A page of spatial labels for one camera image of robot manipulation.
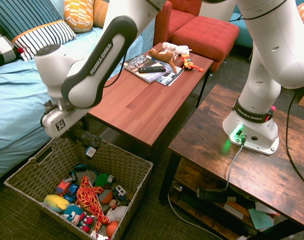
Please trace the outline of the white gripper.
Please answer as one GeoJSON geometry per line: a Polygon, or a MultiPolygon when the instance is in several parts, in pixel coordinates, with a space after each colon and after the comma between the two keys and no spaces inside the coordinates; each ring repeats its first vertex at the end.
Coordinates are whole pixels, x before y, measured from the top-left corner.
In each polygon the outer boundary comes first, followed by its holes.
{"type": "Polygon", "coordinates": [[[55,108],[41,118],[41,123],[46,134],[51,138],[62,136],[70,128],[75,137],[80,137],[83,134],[83,122],[79,120],[83,116],[83,109],[59,110],[55,108]]]}

